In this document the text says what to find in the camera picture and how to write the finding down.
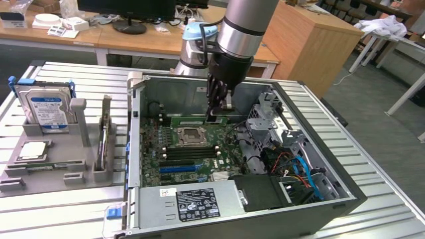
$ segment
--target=hard drive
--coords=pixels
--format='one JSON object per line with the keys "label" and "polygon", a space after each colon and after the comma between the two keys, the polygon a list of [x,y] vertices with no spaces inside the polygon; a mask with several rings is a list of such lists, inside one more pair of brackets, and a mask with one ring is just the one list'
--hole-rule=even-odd
{"label": "hard drive", "polygon": [[69,109],[74,98],[74,84],[41,82],[35,79],[9,79],[9,86],[19,98],[28,124],[39,124],[44,133],[69,132],[68,125],[76,123]]}

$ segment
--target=computer monitor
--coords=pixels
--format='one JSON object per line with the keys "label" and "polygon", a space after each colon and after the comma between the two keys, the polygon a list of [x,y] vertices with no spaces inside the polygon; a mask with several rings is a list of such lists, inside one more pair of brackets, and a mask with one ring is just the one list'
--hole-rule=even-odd
{"label": "computer monitor", "polygon": [[176,4],[180,6],[189,4],[189,8],[208,8],[208,0],[176,0]]}
{"label": "computer monitor", "polygon": [[117,14],[128,20],[113,22],[113,28],[126,34],[141,34],[146,27],[137,19],[174,19],[176,0],[77,0],[78,9],[101,14]]}

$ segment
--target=gray floor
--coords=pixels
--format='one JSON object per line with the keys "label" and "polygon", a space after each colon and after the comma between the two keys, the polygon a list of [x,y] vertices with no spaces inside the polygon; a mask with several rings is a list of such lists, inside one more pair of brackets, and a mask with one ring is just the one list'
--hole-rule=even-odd
{"label": "gray floor", "polygon": [[[9,93],[7,78],[20,77],[32,59],[96,63],[92,53],[0,45],[0,102]],[[336,81],[348,74],[354,59],[356,56],[349,58]],[[174,60],[133,59],[137,68],[168,70],[176,63]],[[425,131],[425,109],[408,102],[393,117],[384,114],[405,90],[390,76],[369,65],[329,89],[325,99],[349,122],[349,132],[424,211],[425,144],[420,144],[416,137]]]}

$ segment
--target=robotic arm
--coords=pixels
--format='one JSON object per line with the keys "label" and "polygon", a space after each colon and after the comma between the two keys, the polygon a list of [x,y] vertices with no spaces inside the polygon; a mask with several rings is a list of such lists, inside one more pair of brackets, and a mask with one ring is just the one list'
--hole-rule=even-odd
{"label": "robotic arm", "polygon": [[[208,74],[206,121],[209,122],[216,121],[216,115],[222,110],[233,110],[234,88],[246,77],[277,3],[278,0],[230,0],[221,21],[197,23],[196,29],[186,26],[185,31],[197,31],[200,28],[202,38],[190,42],[189,40],[194,38],[185,38],[184,34],[176,74],[196,76]],[[220,23],[217,38],[214,41],[208,41],[212,34],[208,35],[206,32],[212,33]]]}
{"label": "robotic arm", "polygon": [[232,110],[236,86],[244,81],[278,0],[230,0],[212,49],[206,121]]}

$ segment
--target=warning label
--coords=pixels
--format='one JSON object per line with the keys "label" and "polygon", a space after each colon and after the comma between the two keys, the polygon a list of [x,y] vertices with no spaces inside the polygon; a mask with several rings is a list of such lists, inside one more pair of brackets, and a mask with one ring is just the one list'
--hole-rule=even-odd
{"label": "warning label", "polygon": [[212,188],[181,191],[176,193],[176,197],[180,221],[188,222],[220,217]]}
{"label": "warning label", "polygon": [[63,128],[68,125],[65,112],[60,109],[61,98],[32,97],[31,103],[40,125],[51,128]]}

